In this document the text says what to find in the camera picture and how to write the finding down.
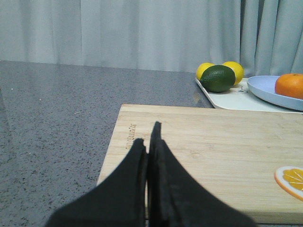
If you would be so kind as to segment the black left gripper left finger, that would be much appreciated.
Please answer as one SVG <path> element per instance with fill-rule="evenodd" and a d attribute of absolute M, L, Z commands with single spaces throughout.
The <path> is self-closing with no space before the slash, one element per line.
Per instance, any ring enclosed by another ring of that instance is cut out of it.
<path fill-rule="evenodd" d="M 96 188 L 57 209 L 48 227 L 143 227 L 148 154 L 136 139 L 117 168 Z"/>

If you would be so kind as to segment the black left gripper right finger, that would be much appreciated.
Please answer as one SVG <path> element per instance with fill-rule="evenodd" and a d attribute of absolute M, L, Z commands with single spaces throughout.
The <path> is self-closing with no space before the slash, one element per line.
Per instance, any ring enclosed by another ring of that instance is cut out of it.
<path fill-rule="evenodd" d="M 255 227 L 247 215 L 202 187 L 178 162 L 161 138 L 161 123 L 152 133 L 148 162 L 148 215 L 151 227 Z"/>

